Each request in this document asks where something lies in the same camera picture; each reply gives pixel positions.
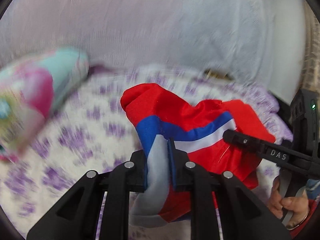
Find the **right hand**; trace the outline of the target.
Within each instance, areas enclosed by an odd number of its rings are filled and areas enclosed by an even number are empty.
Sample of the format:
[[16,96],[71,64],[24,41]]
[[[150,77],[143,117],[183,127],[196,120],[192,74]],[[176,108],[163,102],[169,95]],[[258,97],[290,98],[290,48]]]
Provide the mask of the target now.
[[293,215],[285,225],[287,229],[291,230],[299,226],[307,218],[310,211],[308,196],[306,190],[304,190],[300,197],[282,198],[279,193],[279,185],[279,177],[276,177],[273,181],[267,207],[278,219],[283,217],[283,209],[292,211]]

